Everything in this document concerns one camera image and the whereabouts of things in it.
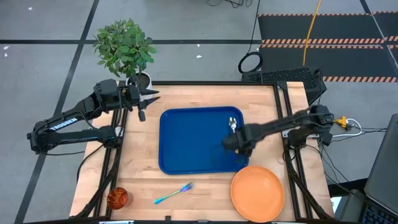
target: fork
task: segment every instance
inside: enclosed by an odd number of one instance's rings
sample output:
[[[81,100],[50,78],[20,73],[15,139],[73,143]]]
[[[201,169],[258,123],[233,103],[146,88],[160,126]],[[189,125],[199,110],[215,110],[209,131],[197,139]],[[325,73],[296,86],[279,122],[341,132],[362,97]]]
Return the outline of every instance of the fork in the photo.
[[[186,191],[190,190],[192,187],[193,187],[193,182],[190,182],[189,184],[186,184],[186,185],[182,186],[182,188],[180,190],[178,190],[178,191],[176,191],[174,193],[171,193],[169,195],[166,195],[164,197],[156,199],[155,200],[155,204],[157,205],[158,203],[162,202],[163,200],[165,200],[165,199],[167,199],[167,198],[169,198],[169,197],[171,197],[173,195],[176,195],[176,194],[178,194],[180,192],[186,192]]]

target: black metal frame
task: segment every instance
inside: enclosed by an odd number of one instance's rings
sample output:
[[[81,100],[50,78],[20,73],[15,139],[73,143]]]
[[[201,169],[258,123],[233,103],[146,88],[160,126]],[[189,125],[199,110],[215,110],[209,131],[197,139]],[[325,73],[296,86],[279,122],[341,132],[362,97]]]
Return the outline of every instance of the black metal frame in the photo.
[[[282,105],[280,102],[280,96],[279,96],[279,88],[282,89],[283,94],[284,94],[284,100],[285,100],[285,106],[286,106],[286,111],[287,111],[287,115],[291,115],[292,114],[292,107],[290,105],[290,98],[289,98],[289,94],[287,91],[287,83],[286,82],[269,82],[269,83],[253,83],[253,82],[173,82],[173,81],[159,81],[159,82],[153,82],[152,83],[154,86],[156,85],[253,85],[253,86],[272,86],[274,89],[274,95],[275,95],[275,105],[276,105],[276,109],[277,109],[277,114],[278,114],[278,118],[282,118],[283,114],[282,114]],[[119,114],[119,110],[115,110],[113,117],[112,117],[112,124],[114,124],[117,120],[118,114]],[[123,118],[122,118],[122,127],[123,129],[126,127],[126,120],[127,120],[127,110],[123,111]],[[116,153],[121,153],[122,150],[122,146],[119,149],[116,149],[117,152]],[[108,166],[109,166],[109,162],[110,162],[110,155],[111,155],[111,151],[112,149],[106,149],[105,152],[105,157],[104,157],[104,162],[103,162],[103,167],[102,167],[102,171],[101,171],[101,179],[99,181],[99,184],[103,183],[104,178],[106,177],[106,174],[108,173]],[[284,144],[284,151],[289,151],[289,149],[286,149],[286,146]],[[301,181],[304,183],[305,186],[306,185],[306,181],[305,181],[305,175],[304,175],[304,169],[303,169],[303,165],[302,165],[302,160],[301,160],[301,156],[300,156],[300,151],[295,151],[296,153],[296,163],[297,163],[297,170],[300,176]],[[290,154],[286,153],[285,154],[285,160],[286,161],[290,161]],[[111,189],[115,188],[116,186],[116,181],[117,181],[117,173],[114,176],[114,178],[112,179],[111,182]],[[289,185],[290,185],[290,194],[292,196],[292,203],[293,203],[293,209],[294,209],[294,216],[295,219],[298,220],[301,218],[300,215],[300,207],[299,207],[299,201],[297,198],[297,191],[296,191],[296,186],[295,186],[295,182],[293,181],[293,179],[291,178],[291,176],[289,176]],[[99,217],[100,216],[100,210],[101,210],[101,203],[102,203],[102,198],[100,198],[96,204],[95,207],[95,211],[93,216],[94,217]],[[312,210],[311,207],[309,205],[309,203],[307,202],[307,200],[304,198],[304,204],[305,204],[305,210],[306,210],[306,214],[307,214],[307,218],[313,218],[312,217]],[[105,214],[106,218],[111,218],[111,210],[107,207],[106,209],[106,214]],[[168,222],[168,221],[151,221],[151,220],[135,220],[134,223],[162,223],[162,222]],[[192,221],[180,221],[180,222],[175,222],[173,221],[173,223],[191,223]],[[209,221],[211,223],[247,223],[247,222],[235,222],[235,221],[230,221],[230,222],[213,222],[213,221]]]

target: white cable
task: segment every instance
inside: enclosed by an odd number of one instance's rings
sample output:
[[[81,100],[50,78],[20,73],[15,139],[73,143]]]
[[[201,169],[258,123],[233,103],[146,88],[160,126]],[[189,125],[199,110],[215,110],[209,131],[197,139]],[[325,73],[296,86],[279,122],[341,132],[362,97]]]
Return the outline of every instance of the white cable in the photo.
[[[337,135],[333,136],[334,138],[335,137],[343,137],[343,136],[359,136],[360,134],[362,134],[362,127],[359,124],[359,122],[357,122],[355,119],[352,119],[352,118],[348,118],[346,121],[347,121],[347,123],[348,123],[348,121],[354,121],[358,125],[357,128],[359,128],[359,133],[356,133],[356,134],[337,134]]]

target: wooden table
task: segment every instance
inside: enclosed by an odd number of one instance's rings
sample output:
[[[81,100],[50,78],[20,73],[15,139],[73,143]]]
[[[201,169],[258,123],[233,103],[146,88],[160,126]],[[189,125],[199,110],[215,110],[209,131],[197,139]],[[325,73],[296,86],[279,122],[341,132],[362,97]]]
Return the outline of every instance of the wooden table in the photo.
[[[192,108],[203,106],[235,106],[244,116],[245,123],[265,123],[277,119],[275,96],[272,86],[200,86],[200,85],[157,85],[161,99],[146,109],[146,122],[138,120],[137,111],[127,117],[121,163],[116,186],[124,187],[133,194],[133,203],[112,213],[113,220],[245,220],[231,201],[229,187],[234,172],[214,174],[167,175],[159,169],[159,118],[171,108]],[[302,83],[288,83],[293,113],[308,107]],[[282,107],[283,94],[280,91]],[[109,125],[112,114],[103,114],[94,120],[95,126]],[[317,148],[315,140],[307,144]],[[86,156],[96,149],[98,142],[89,142]],[[98,188],[105,150],[88,159],[81,169],[70,215],[77,214]],[[275,220],[294,220],[292,199],[285,162],[282,160],[280,133],[270,135],[259,142],[253,150],[249,165],[263,166],[275,173],[284,186],[285,204]],[[318,152],[309,147],[301,150],[303,167],[309,191],[317,202],[331,216],[328,187]],[[183,184],[194,182],[195,188],[184,194],[173,196],[155,205],[154,200],[167,195]],[[297,187],[301,216],[305,217],[302,194]],[[106,194],[101,214],[104,215]]]

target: orange plate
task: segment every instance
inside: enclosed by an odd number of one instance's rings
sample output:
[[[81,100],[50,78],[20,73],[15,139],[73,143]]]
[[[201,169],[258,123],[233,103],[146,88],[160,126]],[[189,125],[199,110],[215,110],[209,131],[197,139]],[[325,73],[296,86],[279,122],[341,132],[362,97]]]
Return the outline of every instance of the orange plate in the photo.
[[[252,222],[276,218],[285,203],[284,188],[269,169],[248,166],[232,180],[231,198],[237,211]]]

